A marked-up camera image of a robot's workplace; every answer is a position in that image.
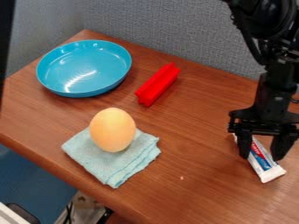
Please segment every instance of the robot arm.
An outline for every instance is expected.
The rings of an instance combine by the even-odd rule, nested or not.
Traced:
[[[299,82],[299,13],[295,0],[226,0],[232,20],[256,62],[266,66],[250,108],[230,112],[228,132],[239,154],[248,157],[252,135],[274,136],[274,160],[284,157],[299,137],[299,115],[287,111]]]

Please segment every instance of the gray wall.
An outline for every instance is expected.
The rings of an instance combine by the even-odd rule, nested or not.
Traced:
[[[83,28],[254,79],[263,71],[220,0],[17,0],[8,73]]]
[[[79,0],[16,0],[8,74],[83,29]]]
[[[80,8],[87,29],[251,78],[263,71],[220,0],[85,0]]]

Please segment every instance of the blue plastic bowl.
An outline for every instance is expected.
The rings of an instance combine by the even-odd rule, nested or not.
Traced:
[[[131,65],[132,58],[123,46],[104,40],[81,40],[44,55],[36,76],[55,94],[91,97],[122,83]]]

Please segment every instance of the wooden table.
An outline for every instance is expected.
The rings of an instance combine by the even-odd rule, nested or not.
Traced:
[[[114,41],[131,52],[126,81],[98,97],[64,98],[36,80],[36,60],[5,83],[0,142],[135,223],[298,223],[298,145],[280,163],[286,176],[263,185],[227,133],[228,112],[251,105],[256,83],[94,31],[67,42],[81,39]],[[179,80],[146,108],[135,91],[172,61],[182,69]],[[108,107],[124,109],[139,129],[160,137],[163,152],[116,190],[61,150]]]

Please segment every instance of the light blue cloth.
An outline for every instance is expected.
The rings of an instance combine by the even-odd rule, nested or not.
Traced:
[[[158,137],[138,130],[127,149],[111,153],[95,145],[90,129],[84,129],[61,148],[104,185],[119,188],[160,154],[158,141]]]

